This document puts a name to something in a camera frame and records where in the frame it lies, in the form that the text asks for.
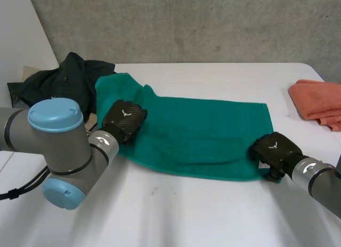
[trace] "white table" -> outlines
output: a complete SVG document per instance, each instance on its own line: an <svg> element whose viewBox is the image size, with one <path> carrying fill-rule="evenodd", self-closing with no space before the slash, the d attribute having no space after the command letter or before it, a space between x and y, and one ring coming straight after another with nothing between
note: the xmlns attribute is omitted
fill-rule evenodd
<svg viewBox="0 0 341 247"><path fill-rule="evenodd" d="M120 64L116 71L129 72L161 96L267 103L274 129L306 155L331 164L340 155L341 134L300 119L287 93L298 79L321 80L308 65ZM23 185L43 166L42 156L14 154L0 173L0 193ZM1 247L335 247L340 243L341 220L289 178L273 184L177 177L118 158L78 210L54 207L40 189L0 201Z"/></svg>

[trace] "blue cap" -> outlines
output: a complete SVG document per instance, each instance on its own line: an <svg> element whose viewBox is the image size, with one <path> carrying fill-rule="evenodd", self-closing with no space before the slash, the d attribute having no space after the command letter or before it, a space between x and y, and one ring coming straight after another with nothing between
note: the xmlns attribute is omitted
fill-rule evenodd
<svg viewBox="0 0 341 247"><path fill-rule="evenodd" d="M43 194L50 203L67 210L77 208L85 199L85 194L78 187L54 178L45 181Z"/></svg>
<svg viewBox="0 0 341 247"><path fill-rule="evenodd" d="M80 126L83 114L74 100L53 98L33 105L28 111L28 121L40 131L63 133Z"/></svg>

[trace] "towel fold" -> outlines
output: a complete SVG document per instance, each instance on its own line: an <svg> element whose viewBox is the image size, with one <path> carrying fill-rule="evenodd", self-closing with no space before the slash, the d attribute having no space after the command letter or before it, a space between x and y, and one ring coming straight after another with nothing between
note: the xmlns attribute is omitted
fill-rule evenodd
<svg viewBox="0 0 341 247"><path fill-rule="evenodd" d="M332 131L341 131L341 85L301 79L289 94L304 119L315 119Z"/></svg>
<svg viewBox="0 0 341 247"><path fill-rule="evenodd" d="M132 146L119 153L153 170L222 180L254 180L269 172L247 157L252 143L273 132L266 104L162 97L129 74L96 83L98 124L121 99L148 110Z"/></svg>

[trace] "green towel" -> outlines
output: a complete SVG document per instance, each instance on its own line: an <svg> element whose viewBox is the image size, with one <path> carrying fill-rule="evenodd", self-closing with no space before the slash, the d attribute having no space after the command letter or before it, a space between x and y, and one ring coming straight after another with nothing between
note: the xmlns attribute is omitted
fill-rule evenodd
<svg viewBox="0 0 341 247"><path fill-rule="evenodd" d="M133 146L119 153L169 174L222 180L261 178L248 147L273 132L266 104L157 96L129 74L101 77L96 83L99 126L116 100L148 110Z"/></svg>

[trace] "concrete wall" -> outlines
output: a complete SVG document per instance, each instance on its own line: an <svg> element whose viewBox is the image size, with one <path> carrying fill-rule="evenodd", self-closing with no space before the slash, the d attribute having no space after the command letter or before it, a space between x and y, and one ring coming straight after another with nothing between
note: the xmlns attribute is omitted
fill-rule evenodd
<svg viewBox="0 0 341 247"><path fill-rule="evenodd" d="M59 61L303 62L341 81L341 0L32 0Z"/></svg>

